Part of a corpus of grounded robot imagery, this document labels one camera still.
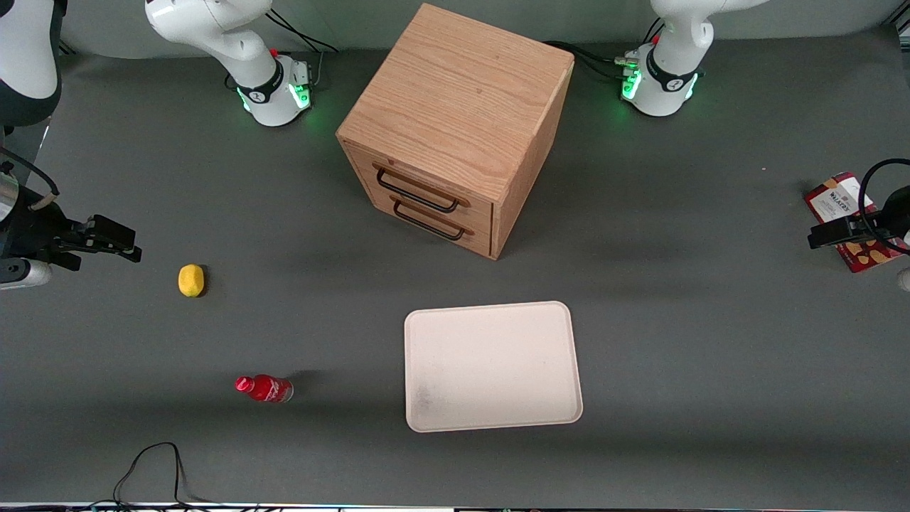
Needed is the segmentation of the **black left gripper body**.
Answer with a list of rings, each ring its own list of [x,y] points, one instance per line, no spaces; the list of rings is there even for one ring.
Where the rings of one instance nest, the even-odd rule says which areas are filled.
[[[880,228],[886,230],[891,238],[908,242],[909,203],[887,202],[880,213]]]

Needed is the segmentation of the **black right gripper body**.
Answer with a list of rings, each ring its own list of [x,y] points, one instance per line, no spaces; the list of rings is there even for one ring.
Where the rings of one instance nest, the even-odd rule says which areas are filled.
[[[77,272],[82,263],[81,256],[70,253],[60,243],[81,243],[80,223],[66,218],[55,202],[39,210],[29,210],[29,206],[38,200],[35,191],[26,187],[19,189],[13,210],[2,221],[2,257],[39,260]]]

